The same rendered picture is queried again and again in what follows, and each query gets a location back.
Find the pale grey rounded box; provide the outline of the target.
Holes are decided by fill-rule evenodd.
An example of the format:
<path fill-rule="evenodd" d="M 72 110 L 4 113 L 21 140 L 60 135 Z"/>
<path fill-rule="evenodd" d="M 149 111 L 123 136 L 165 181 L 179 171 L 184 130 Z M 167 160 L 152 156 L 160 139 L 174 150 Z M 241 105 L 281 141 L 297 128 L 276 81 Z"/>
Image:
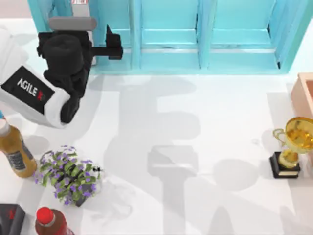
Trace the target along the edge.
<path fill-rule="evenodd" d="M 93 17 L 54 16 L 49 18 L 48 25 L 55 31 L 93 31 L 97 22 Z"/>

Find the dark grey box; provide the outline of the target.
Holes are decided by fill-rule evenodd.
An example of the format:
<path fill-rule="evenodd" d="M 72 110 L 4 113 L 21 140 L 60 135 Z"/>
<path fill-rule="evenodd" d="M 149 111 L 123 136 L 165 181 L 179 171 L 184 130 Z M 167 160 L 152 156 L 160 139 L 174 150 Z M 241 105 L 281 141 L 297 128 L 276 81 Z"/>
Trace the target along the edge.
<path fill-rule="evenodd" d="M 0 235 L 20 235 L 24 217 L 19 204 L 0 203 Z"/>

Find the grey box with red label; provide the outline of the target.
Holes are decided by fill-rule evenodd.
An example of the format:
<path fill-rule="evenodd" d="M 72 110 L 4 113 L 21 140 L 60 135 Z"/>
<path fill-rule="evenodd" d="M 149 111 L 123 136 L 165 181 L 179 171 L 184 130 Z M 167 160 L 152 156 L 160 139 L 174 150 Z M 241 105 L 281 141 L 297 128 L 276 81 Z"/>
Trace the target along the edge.
<path fill-rule="evenodd" d="M 89 0 L 71 0 L 73 16 L 89 17 Z"/>

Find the brown bottle with red cap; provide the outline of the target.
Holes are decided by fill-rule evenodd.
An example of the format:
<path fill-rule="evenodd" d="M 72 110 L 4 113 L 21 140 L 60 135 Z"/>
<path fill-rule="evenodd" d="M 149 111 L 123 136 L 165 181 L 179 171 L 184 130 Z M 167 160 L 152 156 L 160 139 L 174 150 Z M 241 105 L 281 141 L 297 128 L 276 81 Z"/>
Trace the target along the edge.
<path fill-rule="evenodd" d="M 64 214 L 49 207 L 37 210 L 35 230 L 38 235 L 75 235 L 68 227 Z"/>

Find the salmon shallow box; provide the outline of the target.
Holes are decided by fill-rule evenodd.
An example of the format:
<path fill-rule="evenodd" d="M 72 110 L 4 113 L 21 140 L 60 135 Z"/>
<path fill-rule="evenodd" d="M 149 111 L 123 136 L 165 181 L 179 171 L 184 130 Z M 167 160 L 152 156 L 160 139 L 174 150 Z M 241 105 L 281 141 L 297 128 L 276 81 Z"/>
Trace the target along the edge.
<path fill-rule="evenodd" d="M 291 91 L 291 101 L 298 116 L 313 119 L 313 72 L 298 74 Z"/>

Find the orange bottle with label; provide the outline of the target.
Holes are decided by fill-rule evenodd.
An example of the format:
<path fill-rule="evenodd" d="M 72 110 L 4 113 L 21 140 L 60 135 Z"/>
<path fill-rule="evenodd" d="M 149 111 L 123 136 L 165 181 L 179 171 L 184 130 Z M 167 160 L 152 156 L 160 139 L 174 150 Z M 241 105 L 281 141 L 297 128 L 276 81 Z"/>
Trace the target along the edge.
<path fill-rule="evenodd" d="M 19 131 L 4 117 L 0 110 L 0 151 L 7 160 L 14 173 L 21 178 L 34 175 L 37 170 L 37 162 L 24 143 Z"/>

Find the gold trophy with black base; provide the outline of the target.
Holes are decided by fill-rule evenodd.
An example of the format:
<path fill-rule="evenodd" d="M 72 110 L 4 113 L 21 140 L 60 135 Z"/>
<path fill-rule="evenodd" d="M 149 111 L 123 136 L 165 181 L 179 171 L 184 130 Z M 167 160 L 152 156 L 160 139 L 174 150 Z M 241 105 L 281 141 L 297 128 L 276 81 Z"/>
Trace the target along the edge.
<path fill-rule="evenodd" d="M 283 148 L 269 158 L 273 177 L 297 178 L 301 170 L 299 155 L 313 150 L 313 119 L 294 117 L 284 129 L 275 129 L 272 134 Z"/>

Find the light blue rack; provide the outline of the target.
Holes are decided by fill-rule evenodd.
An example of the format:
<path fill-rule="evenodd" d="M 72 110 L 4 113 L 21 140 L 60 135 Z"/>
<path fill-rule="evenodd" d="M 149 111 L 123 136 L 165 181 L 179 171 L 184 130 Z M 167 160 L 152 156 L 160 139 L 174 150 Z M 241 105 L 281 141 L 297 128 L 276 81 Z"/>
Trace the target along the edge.
<path fill-rule="evenodd" d="M 71 0 L 27 0 L 38 32 L 73 16 Z M 106 26 L 121 60 L 96 57 L 101 74 L 285 74 L 313 15 L 313 0 L 89 0 L 95 46 Z"/>

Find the purple flower potted plant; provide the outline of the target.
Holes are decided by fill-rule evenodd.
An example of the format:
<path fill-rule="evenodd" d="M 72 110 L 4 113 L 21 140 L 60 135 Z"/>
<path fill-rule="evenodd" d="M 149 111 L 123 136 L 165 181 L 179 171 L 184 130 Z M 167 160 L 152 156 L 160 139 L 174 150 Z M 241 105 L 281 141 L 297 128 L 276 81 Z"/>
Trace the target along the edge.
<path fill-rule="evenodd" d="M 73 146 L 45 152 L 33 174 L 36 184 L 54 187 L 54 197 L 64 205 L 81 206 L 100 190 L 104 170 L 92 160 L 80 159 Z"/>

